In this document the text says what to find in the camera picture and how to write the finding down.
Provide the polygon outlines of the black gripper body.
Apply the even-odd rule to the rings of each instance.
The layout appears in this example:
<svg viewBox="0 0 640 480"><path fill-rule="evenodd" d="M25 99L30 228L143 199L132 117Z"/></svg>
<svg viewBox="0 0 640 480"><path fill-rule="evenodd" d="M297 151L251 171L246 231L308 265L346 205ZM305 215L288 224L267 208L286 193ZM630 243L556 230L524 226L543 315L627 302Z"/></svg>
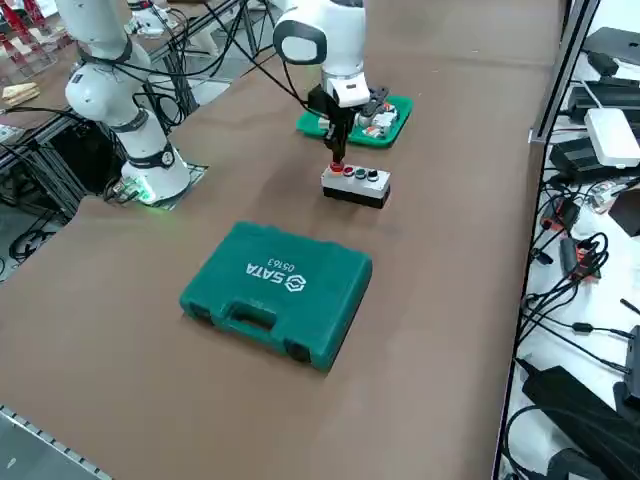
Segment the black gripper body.
<svg viewBox="0 0 640 480"><path fill-rule="evenodd" d="M341 107L320 84L308 92L308 108L318 115L322 114L330 126L345 127L347 131L353 129L356 110L352 107Z"/></svg>

